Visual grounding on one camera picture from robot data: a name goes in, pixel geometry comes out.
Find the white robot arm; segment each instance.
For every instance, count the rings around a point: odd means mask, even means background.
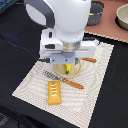
[[[99,41],[83,38],[91,0],[24,0],[26,11],[42,30],[40,57],[51,64],[72,64],[93,57]]]

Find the table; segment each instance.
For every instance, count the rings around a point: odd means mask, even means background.
[[[40,25],[31,21],[23,5],[15,5],[0,16],[0,34],[9,42],[26,48],[39,58]],[[102,37],[114,45],[89,128],[128,127],[128,44]],[[36,59],[0,39],[0,105],[48,125],[51,128],[77,128],[59,117],[42,111],[12,93],[34,66]]]

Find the pot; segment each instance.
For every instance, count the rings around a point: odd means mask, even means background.
[[[93,1],[91,3],[90,14],[87,25],[96,25],[101,21],[104,4],[100,1]]]

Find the cloth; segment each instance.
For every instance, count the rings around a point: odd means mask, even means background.
[[[47,85],[51,79],[43,76],[43,70],[53,74],[55,70],[54,65],[47,63],[37,62],[12,95],[80,128],[88,128],[112,49],[113,45],[100,43],[93,57],[95,64],[81,60],[83,71],[71,80],[85,89],[61,83],[61,105],[48,105]]]

